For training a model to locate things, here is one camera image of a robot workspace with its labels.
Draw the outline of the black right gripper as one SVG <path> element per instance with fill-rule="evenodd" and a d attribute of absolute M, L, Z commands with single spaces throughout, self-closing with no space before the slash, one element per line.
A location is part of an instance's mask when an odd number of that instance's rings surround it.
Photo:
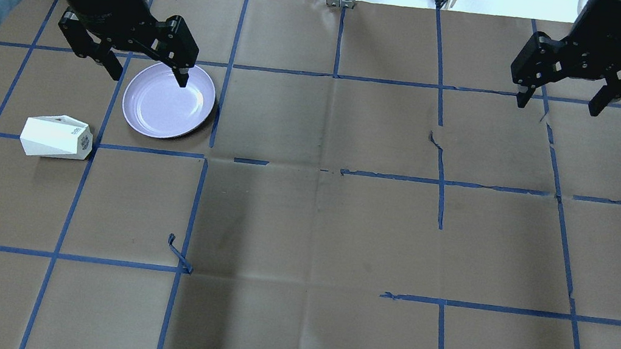
<path fill-rule="evenodd" d="M 597 117 L 611 102 L 621 98 L 621 27 L 577 22 L 565 38 L 553 40 L 534 32 L 511 64 L 516 83 L 516 104 L 525 108 L 538 88 L 564 78 L 606 80 L 588 103 Z"/>

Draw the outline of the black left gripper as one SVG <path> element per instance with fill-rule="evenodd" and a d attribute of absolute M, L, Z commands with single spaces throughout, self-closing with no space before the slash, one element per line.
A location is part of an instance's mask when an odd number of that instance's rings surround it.
<path fill-rule="evenodd" d="M 124 67 L 112 49 L 143 53 L 168 66 L 178 87 L 186 87 L 200 50 L 182 16 L 158 22 L 148 7 L 101 0 L 66 2 L 58 28 L 76 56 L 91 58 L 117 82 Z"/>

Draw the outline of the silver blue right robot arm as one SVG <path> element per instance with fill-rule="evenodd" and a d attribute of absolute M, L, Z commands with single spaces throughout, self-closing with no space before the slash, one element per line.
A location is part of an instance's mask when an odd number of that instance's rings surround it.
<path fill-rule="evenodd" d="M 511 64 L 520 108 L 538 88 L 567 78 L 604 81 L 588 103 L 592 116 L 621 99 L 621 0 L 587 0 L 564 38 L 534 32 Z"/>

